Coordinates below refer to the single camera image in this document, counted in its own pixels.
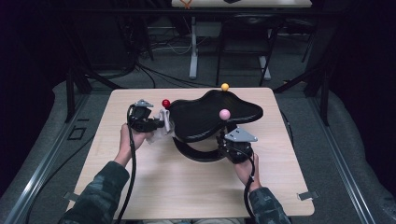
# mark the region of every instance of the wooden table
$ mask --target wooden table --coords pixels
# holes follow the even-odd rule
[[[184,7],[180,0],[172,0],[173,7]],[[232,4],[223,0],[192,0],[190,7],[311,7],[310,0],[241,0]]]
[[[129,105],[145,99],[154,105],[151,108],[152,118],[162,108],[164,98],[171,102],[177,99],[192,100],[202,97],[209,90],[113,91],[75,193],[80,194],[94,175],[117,155],[120,126],[126,121]],[[261,119],[240,126],[259,139],[252,143],[252,147],[260,156],[260,178],[264,186],[275,194],[288,216],[312,215],[312,202],[297,198],[297,194],[306,192],[307,187],[272,91],[267,88],[230,88],[229,91],[263,109]],[[145,142],[136,154],[136,180],[124,219],[248,217],[243,201],[244,186],[227,159],[209,163],[192,161],[179,153],[171,136],[152,145]],[[131,163],[127,165],[127,170],[131,171]],[[121,195],[119,211],[127,186]]]

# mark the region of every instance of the black curved object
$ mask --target black curved object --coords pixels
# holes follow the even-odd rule
[[[222,109],[228,109],[231,116],[227,120],[219,117]],[[170,118],[175,124],[175,145],[186,157],[195,161],[217,161],[223,158],[215,149],[201,152],[187,143],[198,142],[215,134],[224,127],[249,123],[262,117],[262,108],[243,101],[230,91],[208,91],[196,100],[176,100],[170,104]]]
[[[193,161],[201,161],[201,162],[210,162],[210,161],[219,161],[223,159],[225,156],[217,149],[212,151],[198,151],[192,147],[190,147],[187,143],[180,142],[177,138],[173,138],[175,142],[175,146],[178,151],[181,152],[185,157],[192,159]]]

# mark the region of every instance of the red ball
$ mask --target red ball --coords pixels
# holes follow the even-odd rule
[[[163,107],[168,108],[171,105],[171,102],[167,99],[163,100]]]

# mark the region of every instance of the black curtain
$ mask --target black curtain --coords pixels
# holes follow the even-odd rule
[[[366,160],[396,196],[396,2],[362,0],[331,82],[361,134]]]
[[[1,171],[3,195],[29,154],[65,80],[61,31],[32,1],[2,1],[0,13]]]

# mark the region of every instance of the small sphere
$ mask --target small sphere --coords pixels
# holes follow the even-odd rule
[[[220,116],[220,119],[226,120],[226,119],[230,118],[231,113],[230,113],[230,111],[228,109],[222,109],[219,112],[219,116]]]
[[[230,86],[227,83],[221,84],[221,90],[222,91],[227,91],[230,88]]]
[[[167,109],[169,106],[171,105],[171,102],[167,99],[163,100],[163,107],[165,107],[165,109]]]

